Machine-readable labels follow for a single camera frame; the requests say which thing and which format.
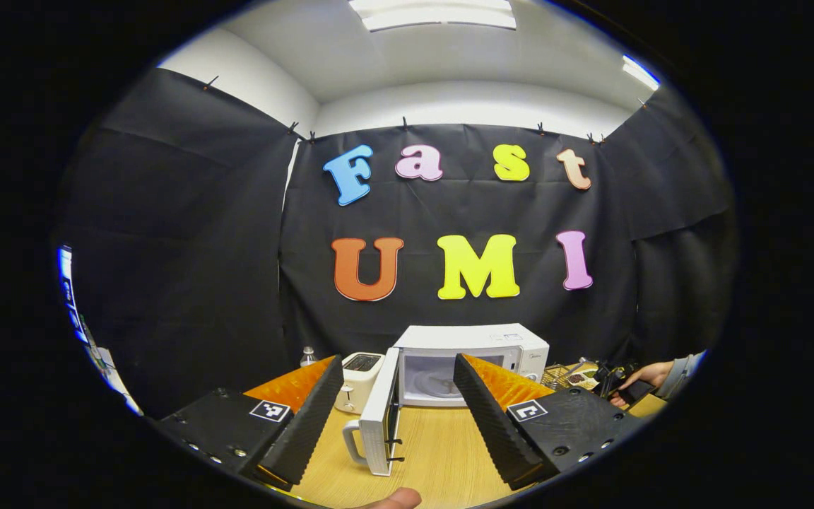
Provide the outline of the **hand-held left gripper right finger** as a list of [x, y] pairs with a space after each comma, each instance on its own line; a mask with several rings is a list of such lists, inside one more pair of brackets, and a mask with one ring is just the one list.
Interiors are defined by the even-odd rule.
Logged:
[[591, 391], [552, 390], [464, 353], [453, 380], [511, 490], [591, 464], [645, 425]]

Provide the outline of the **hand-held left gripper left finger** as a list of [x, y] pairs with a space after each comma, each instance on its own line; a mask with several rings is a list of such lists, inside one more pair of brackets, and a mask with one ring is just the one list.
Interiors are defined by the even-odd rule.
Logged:
[[329, 356], [245, 392], [213, 390], [156, 428], [230, 476], [289, 491], [306, 472], [342, 384], [342, 358]]

